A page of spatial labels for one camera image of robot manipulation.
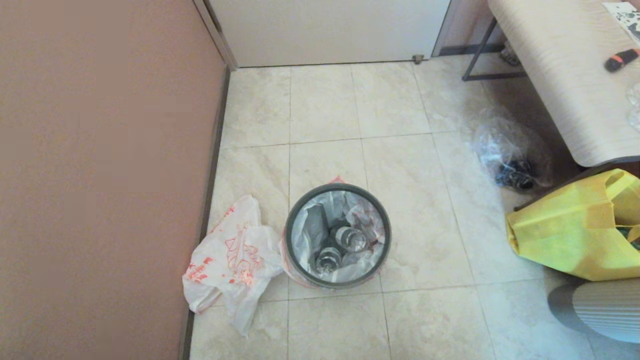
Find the trash bag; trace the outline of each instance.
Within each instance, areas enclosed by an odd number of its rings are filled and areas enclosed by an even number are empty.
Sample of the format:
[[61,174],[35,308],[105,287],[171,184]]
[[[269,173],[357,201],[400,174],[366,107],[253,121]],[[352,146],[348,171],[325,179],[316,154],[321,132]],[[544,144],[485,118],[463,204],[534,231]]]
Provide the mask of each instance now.
[[640,276],[640,179],[612,170],[507,216],[523,258],[591,281]]
[[505,109],[487,108],[462,129],[483,168],[499,186],[519,193],[553,184],[552,156],[533,130]]
[[182,276],[189,308],[201,313],[221,294],[231,324],[247,336],[258,299],[272,277],[282,272],[279,237],[260,221],[258,201],[236,201],[193,251]]

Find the yellow bag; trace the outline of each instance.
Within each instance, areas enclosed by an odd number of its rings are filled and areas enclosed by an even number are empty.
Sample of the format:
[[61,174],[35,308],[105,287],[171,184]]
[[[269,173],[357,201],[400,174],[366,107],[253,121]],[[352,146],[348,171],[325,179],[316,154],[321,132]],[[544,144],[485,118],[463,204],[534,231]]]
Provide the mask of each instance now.
[[[628,238],[616,228],[624,226]],[[516,254],[591,281],[640,276],[640,179],[612,170],[507,216]]]

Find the door frame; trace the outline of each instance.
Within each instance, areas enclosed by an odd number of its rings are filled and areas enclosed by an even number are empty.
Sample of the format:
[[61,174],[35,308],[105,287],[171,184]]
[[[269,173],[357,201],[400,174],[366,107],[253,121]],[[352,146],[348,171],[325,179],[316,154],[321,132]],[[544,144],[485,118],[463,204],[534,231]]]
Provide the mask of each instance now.
[[216,14],[213,12],[211,3],[209,0],[193,0],[193,3],[198,9],[205,26],[207,26],[207,30],[209,30],[211,39],[214,44],[216,44],[216,47],[222,56],[222,60],[227,64],[229,70],[235,71],[238,68],[236,58],[231,52],[231,48],[222,33],[222,26],[220,26],[220,22],[218,21],[218,18],[216,18]]

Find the plastic bottle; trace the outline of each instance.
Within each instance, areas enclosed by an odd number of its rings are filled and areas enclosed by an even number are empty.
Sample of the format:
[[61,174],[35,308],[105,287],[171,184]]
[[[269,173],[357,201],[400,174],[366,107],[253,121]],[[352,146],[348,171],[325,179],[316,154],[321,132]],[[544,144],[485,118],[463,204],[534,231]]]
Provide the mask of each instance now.
[[342,226],[334,228],[332,231],[332,237],[338,246],[342,247],[346,251],[360,252],[366,249],[369,241],[361,230],[358,230],[350,226]]
[[335,247],[325,247],[316,258],[316,270],[321,275],[336,271],[342,263],[342,255]]

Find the white plastic bag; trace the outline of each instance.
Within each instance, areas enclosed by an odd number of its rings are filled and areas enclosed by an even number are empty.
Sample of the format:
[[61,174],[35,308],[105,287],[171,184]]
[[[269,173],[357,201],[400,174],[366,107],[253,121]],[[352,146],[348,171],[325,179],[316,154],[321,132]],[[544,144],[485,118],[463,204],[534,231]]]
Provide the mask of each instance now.
[[247,336],[258,299],[282,272],[278,240],[262,225],[258,201],[241,197],[191,255],[182,276],[189,308],[201,313],[224,294],[232,325]]

